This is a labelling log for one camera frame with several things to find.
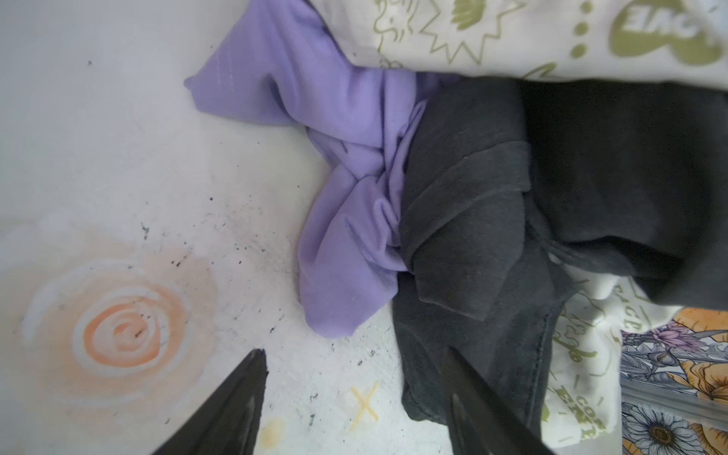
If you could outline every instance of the dark gray fabric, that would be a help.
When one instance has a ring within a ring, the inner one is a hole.
[[[455,347],[538,434],[572,292],[547,252],[634,276],[657,303],[728,309],[727,148],[726,98],[710,90],[482,78],[435,96],[402,198],[409,416],[444,423],[438,365]]]

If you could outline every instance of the white flower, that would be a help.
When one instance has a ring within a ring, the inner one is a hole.
[[[637,405],[622,404],[622,432],[645,455],[703,455],[686,420]]]

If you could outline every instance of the pink flower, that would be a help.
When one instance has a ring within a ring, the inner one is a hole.
[[[684,325],[671,322],[652,331],[652,338],[668,348],[684,351],[700,351],[707,346]]]

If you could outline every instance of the white table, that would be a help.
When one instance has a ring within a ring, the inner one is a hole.
[[[328,169],[303,130],[201,114],[182,85],[246,4],[0,4],[0,454],[149,454],[254,348],[270,371],[256,453],[451,453],[400,405],[389,307],[350,339],[304,322],[295,246]],[[71,339],[84,304],[54,282],[127,263],[188,298],[194,330],[159,382],[105,401],[112,379],[76,380],[71,342],[43,340]],[[375,382],[379,422],[350,431],[351,388]]]

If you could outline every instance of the purple garment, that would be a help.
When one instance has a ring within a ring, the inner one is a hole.
[[[305,0],[252,0],[186,81],[201,111],[306,125],[333,168],[298,246],[301,303],[322,336],[353,334],[397,293],[403,168],[443,77],[355,67]]]

